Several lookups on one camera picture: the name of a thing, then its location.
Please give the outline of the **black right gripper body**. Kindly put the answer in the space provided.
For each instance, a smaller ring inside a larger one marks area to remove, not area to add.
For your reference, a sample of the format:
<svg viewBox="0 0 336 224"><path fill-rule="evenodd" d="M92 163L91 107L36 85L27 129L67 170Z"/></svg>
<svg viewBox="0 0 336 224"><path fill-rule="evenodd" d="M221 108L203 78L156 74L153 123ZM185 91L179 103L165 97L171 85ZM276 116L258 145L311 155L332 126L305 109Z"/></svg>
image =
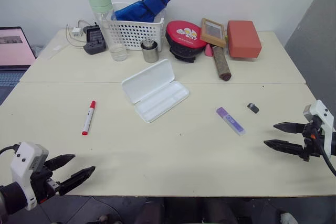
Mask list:
<svg viewBox="0 0 336 224"><path fill-rule="evenodd" d="M321 151L318 145L323 147L324 135L322 134L322 120L313 118L303 128L302 135L304 137L303 152L300 154L300 158L308 162L311 156L320 157Z"/></svg>

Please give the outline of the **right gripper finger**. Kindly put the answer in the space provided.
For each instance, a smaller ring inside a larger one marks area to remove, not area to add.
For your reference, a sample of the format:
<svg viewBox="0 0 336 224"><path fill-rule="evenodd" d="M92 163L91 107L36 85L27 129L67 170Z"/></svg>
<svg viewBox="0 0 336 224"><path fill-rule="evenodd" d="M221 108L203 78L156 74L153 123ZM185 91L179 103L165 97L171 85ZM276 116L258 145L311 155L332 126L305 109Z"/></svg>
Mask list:
<svg viewBox="0 0 336 224"><path fill-rule="evenodd" d="M297 156L300 156L303 154L302 145L289 143L288 141L266 140L264 141L264 144L266 144L268 147L272 148L275 151L297 155Z"/></svg>
<svg viewBox="0 0 336 224"><path fill-rule="evenodd" d="M304 131L305 125L300 124L300 123L281 122L281 123L277 123L273 125L273 127L283 132L287 132L287 133L302 134Z"/></svg>

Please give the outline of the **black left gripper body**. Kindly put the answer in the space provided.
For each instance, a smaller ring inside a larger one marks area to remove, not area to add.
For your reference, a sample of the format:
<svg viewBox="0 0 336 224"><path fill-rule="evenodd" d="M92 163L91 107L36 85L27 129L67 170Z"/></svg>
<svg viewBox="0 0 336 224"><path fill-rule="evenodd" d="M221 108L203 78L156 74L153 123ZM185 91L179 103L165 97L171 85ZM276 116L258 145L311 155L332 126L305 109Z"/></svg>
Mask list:
<svg viewBox="0 0 336 224"><path fill-rule="evenodd" d="M31 186L38 204L53 197L60 190L60 182L52 179L55 165L43 165L39 172L33 172L30 177Z"/></svg>

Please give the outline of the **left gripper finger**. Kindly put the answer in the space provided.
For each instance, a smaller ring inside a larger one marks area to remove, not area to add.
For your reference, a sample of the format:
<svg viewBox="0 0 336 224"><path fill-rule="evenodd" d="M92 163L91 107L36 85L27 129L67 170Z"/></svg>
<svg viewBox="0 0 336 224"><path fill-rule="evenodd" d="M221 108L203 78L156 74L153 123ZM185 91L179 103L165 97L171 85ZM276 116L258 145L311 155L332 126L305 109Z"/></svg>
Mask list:
<svg viewBox="0 0 336 224"><path fill-rule="evenodd" d="M95 169L96 169L95 166L91 166L88 168L84 168L76 172L75 174L72 174L70 178L59 184L58 194L60 196L63 196L68 192L72 191L73 189L75 189L76 187L78 187L79 185L81 185L92 175Z"/></svg>
<svg viewBox="0 0 336 224"><path fill-rule="evenodd" d="M75 157L75 154L63 154L52 159L49 159L44 162L44 166L46 166L49 170L55 171L63 166L65 166L69 161L71 161Z"/></svg>

